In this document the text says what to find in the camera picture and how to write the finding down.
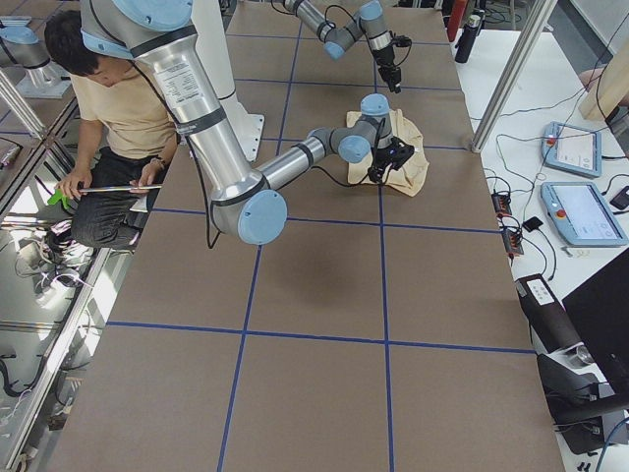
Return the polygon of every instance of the person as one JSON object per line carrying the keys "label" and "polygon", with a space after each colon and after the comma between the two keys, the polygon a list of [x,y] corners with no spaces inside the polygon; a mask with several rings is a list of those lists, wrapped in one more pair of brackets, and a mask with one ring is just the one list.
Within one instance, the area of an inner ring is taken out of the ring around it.
{"label": "person", "polygon": [[[81,188],[144,186],[163,182],[178,144],[175,125],[158,95],[148,67],[88,50],[81,13],[53,16],[44,31],[53,61],[70,73],[81,121],[76,163],[57,188],[77,199],[72,237],[93,248],[133,249],[142,230],[128,222],[140,189],[82,194]],[[100,148],[106,134],[107,146]],[[92,167],[99,150],[100,158]],[[156,198],[146,199],[150,209]]]}

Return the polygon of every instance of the hand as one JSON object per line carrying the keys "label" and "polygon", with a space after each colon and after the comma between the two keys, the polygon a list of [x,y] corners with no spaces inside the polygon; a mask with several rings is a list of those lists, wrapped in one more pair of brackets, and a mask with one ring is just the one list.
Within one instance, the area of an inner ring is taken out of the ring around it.
{"label": "hand", "polygon": [[83,184],[82,188],[87,189],[91,185],[91,171],[83,167],[75,167],[68,175],[55,185],[61,193],[69,199],[81,199],[79,184]]}
{"label": "hand", "polygon": [[[134,187],[142,187],[144,185],[152,185],[155,182],[155,178],[162,171],[162,167],[159,162],[152,160],[142,169],[142,175],[139,180],[132,180],[129,184]],[[148,190],[130,190],[132,194],[147,194]]]}

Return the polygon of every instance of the metal rod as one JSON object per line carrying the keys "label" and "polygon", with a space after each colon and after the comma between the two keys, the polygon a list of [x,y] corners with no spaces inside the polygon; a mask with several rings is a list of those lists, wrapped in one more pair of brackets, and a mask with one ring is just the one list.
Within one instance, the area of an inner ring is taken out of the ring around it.
{"label": "metal rod", "polygon": [[95,194],[98,192],[129,192],[130,190],[152,190],[152,189],[161,189],[160,184],[153,185],[114,185],[111,187],[94,187],[88,189],[79,189],[79,192],[82,194]]}
{"label": "metal rod", "polygon": [[31,136],[41,140],[46,136],[46,127],[2,71],[0,71],[0,96],[29,130]]}
{"label": "metal rod", "polygon": [[531,15],[520,33],[520,37],[513,48],[511,56],[509,56],[506,66],[504,66],[502,76],[500,76],[474,139],[470,144],[472,152],[481,152],[485,146],[489,134],[493,130],[495,122],[499,118],[502,108],[509,98],[509,94],[513,90],[527,59],[538,42],[543,27],[556,3],[557,0],[538,0],[535,2]]}

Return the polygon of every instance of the beige cloth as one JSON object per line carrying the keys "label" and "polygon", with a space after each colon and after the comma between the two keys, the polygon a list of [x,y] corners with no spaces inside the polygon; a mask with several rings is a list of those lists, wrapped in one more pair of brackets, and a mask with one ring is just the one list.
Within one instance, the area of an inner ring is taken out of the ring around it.
{"label": "beige cloth", "polygon": [[[147,66],[139,67],[152,78]],[[70,78],[81,118],[105,125],[107,144],[118,155],[141,159],[158,154],[175,133],[164,105],[135,69],[110,88],[86,77]]]}
{"label": "beige cloth", "polygon": [[[429,170],[429,162],[424,155],[424,135],[418,130],[415,124],[402,116],[402,110],[389,111],[391,116],[391,128],[393,134],[401,139],[407,145],[415,147],[415,153],[406,161],[400,170],[392,170],[386,181],[386,185],[414,197],[424,186],[426,174]],[[347,113],[347,126],[354,126],[354,123],[360,118],[361,113],[358,111],[349,111]],[[369,153],[361,162],[350,164],[347,180],[350,184],[356,184],[361,181],[367,174],[367,169],[372,165],[372,154]]]}

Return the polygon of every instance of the black hair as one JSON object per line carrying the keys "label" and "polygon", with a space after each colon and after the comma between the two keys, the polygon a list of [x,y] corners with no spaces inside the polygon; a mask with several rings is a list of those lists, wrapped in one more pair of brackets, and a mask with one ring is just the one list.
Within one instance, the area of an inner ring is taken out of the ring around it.
{"label": "black hair", "polygon": [[81,12],[68,10],[46,22],[46,48],[53,61],[76,76],[88,76],[98,69],[100,54],[83,44]]}

